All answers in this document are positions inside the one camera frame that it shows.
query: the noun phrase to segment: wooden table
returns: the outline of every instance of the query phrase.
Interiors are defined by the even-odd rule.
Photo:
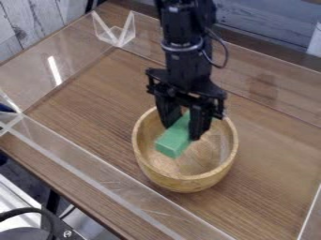
[[[105,4],[99,14],[109,23],[120,23],[128,11]],[[215,187],[193,194],[171,193],[141,174],[131,149],[135,121],[153,105],[152,97],[145,94],[144,76],[144,69],[159,67],[161,62],[156,37],[151,40],[153,28],[147,38],[137,38],[141,38],[139,43],[149,41],[149,57],[159,63],[120,49],[105,50],[105,43],[95,46],[101,53],[96,54],[99,57],[91,56],[89,28],[91,23],[81,21],[64,30],[64,36],[57,34],[22,53],[26,58],[61,46],[61,41],[72,45],[60,49],[60,54],[73,59],[72,63],[65,60],[73,69],[68,68],[68,80],[32,104],[26,116],[235,239],[295,239],[321,182],[321,73],[230,45],[230,65],[224,70],[215,70],[212,78],[234,93],[227,106],[239,134],[238,157],[228,176]],[[73,35],[78,41],[72,43]],[[85,54],[93,60],[86,64],[80,61],[86,59]],[[24,56],[1,66],[1,84],[4,80],[21,81],[22,74],[30,78],[24,68],[28,63],[21,66],[24,73],[13,71],[12,66],[18,66],[21,59]],[[14,136],[2,136],[0,147],[119,236],[168,238]],[[78,167],[91,174],[101,174],[81,160]]]

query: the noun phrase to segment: acrylic bracket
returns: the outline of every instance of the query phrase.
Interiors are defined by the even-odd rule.
[[[99,40],[107,42],[113,47],[123,48],[123,46],[125,46],[135,38],[135,21],[132,11],[128,14],[123,28],[117,26],[108,27],[95,11],[91,13],[91,16],[95,35]]]

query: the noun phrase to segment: metal bolt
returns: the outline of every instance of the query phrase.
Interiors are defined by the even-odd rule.
[[[64,238],[69,238],[72,236],[72,231],[64,231]]]

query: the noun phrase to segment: bowl rim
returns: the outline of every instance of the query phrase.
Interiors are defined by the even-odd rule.
[[[137,121],[135,123],[135,126],[133,126],[133,130],[132,130],[132,134],[131,134],[131,143],[132,143],[132,148],[133,148],[133,154],[135,154],[136,161],[139,161],[139,163],[143,164],[155,173],[160,174],[164,177],[168,177],[169,179],[175,179],[175,180],[189,181],[189,180],[203,179],[203,178],[207,178],[207,177],[212,177],[216,174],[219,174],[222,171],[224,171],[234,162],[234,158],[235,158],[236,150],[238,150],[238,144],[239,144],[236,129],[235,129],[232,121],[228,119],[227,116],[223,118],[222,121],[226,121],[227,126],[230,127],[232,147],[231,147],[231,150],[230,150],[228,157],[224,159],[223,163],[219,164],[212,170],[210,170],[208,172],[203,172],[200,174],[196,174],[196,175],[175,177],[172,175],[165,174],[164,172],[160,172],[152,165],[148,164],[147,161],[140,160],[140,159],[143,159],[143,156],[141,156],[141,153],[139,151],[137,141],[136,141],[137,130],[141,126],[141,122],[144,121],[145,117],[155,111],[156,111],[155,107],[149,108],[143,113],[143,115],[137,119]]]

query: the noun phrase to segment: black cable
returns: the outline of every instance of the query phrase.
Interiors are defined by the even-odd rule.
[[[52,217],[50,217],[49,213],[46,213],[41,209],[32,208],[32,207],[13,209],[13,210],[0,214],[0,222],[2,222],[6,219],[13,218],[18,215],[26,214],[26,213],[37,213],[37,214],[41,214],[42,216],[45,216],[45,218],[49,222],[49,235],[48,235],[46,240],[50,240],[52,239],[52,231],[53,231],[53,220],[52,220]]]
[[[72,212],[73,212],[73,210],[74,210],[74,206],[69,209],[69,211],[64,214],[64,215],[61,215],[58,218],[62,220]]]
[[[228,59],[230,59],[230,52],[228,52],[226,43],[224,43],[223,39],[211,31],[211,29],[207,28],[207,31],[208,31],[208,37],[210,37],[212,40],[215,40],[215,41],[222,45],[222,47],[223,47],[223,49],[224,49],[226,58],[224,58],[223,64],[222,64],[222,65],[216,65],[216,64],[211,61],[211,58],[207,56],[204,50],[202,51],[202,53],[203,53],[207,61],[208,61],[216,68],[224,68],[226,65],[227,65]]]

